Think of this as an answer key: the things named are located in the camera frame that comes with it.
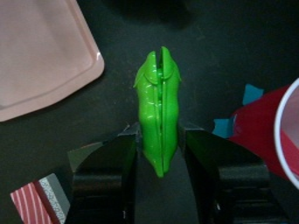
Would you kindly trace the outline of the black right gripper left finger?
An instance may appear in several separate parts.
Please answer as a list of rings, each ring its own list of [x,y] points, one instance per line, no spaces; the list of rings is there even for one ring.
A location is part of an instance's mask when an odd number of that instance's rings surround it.
[[[135,224],[139,125],[68,152],[72,170],[65,224]]]

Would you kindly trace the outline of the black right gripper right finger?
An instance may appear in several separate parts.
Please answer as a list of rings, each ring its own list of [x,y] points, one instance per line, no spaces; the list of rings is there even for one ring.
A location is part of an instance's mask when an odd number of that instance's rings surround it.
[[[261,158],[193,125],[179,127],[200,224],[291,224]]]

